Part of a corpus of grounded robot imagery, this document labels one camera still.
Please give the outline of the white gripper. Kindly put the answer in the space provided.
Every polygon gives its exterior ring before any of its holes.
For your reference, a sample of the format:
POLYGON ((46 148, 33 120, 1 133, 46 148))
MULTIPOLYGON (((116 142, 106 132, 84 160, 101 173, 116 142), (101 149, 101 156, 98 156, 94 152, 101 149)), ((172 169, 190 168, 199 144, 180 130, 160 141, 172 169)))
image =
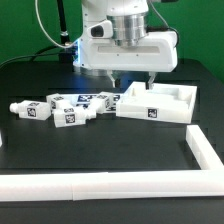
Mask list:
POLYGON ((171 72, 177 66, 177 34, 174 31, 150 32, 136 46, 117 46, 112 39, 92 39, 83 43, 83 67, 108 70, 149 72, 147 89, 153 88, 157 72, 171 72))

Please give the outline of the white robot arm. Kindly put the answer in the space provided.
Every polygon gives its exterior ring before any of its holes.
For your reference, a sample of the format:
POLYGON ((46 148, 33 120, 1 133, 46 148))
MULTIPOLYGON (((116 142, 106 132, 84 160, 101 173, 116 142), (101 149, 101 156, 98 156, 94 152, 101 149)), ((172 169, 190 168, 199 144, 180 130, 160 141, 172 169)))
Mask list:
POLYGON ((177 32, 147 24, 162 0, 82 0, 83 33, 77 39, 77 72, 111 77, 118 71, 170 72, 177 66, 177 32))

